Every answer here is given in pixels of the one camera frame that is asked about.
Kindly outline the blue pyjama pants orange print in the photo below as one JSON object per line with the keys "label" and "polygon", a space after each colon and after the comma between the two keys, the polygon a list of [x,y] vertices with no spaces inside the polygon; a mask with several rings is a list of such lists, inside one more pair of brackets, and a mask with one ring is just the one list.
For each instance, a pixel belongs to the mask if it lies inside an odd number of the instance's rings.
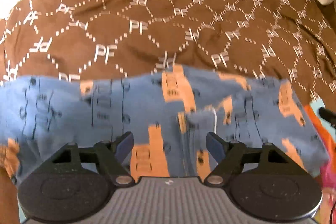
{"label": "blue pyjama pants orange print", "polygon": [[199,176],[218,164],[209,132],[260,148],[273,143],[316,175],[330,159],[291,84],[176,65],[123,80],[25,76],[1,86],[1,167],[22,182],[67,143],[91,147],[126,132],[134,178]]}

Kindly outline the colourful patchwork bedsheet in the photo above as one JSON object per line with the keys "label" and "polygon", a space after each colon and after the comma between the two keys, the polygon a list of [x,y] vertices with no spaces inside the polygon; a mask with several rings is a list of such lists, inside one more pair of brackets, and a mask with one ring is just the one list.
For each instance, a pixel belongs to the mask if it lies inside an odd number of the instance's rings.
{"label": "colourful patchwork bedsheet", "polygon": [[329,133],[313,110],[297,100],[281,103],[277,94],[199,94],[186,110],[181,100],[154,94],[12,90],[1,96],[1,223],[19,222],[17,186],[61,146],[75,141],[86,147],[128,131],[135,148],[154,157],[151,170],[142,172],[127,160],[134,177],[205,176],[217,165],[211,155],[200,162],[210,131],[248,147],[274,143],[309,173],[331,162]]}

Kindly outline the brown PF patterned blanket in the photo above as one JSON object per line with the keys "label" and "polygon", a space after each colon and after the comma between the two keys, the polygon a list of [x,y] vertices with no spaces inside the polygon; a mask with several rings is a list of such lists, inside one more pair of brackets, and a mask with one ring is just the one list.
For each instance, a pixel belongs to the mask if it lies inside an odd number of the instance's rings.
{"label": "brown PF patterned blanket", "polygon": [[1,80],[120,79],[173,64],[291,82],[335,109],[335,23],[315,0],[21,0],[1,20]]}

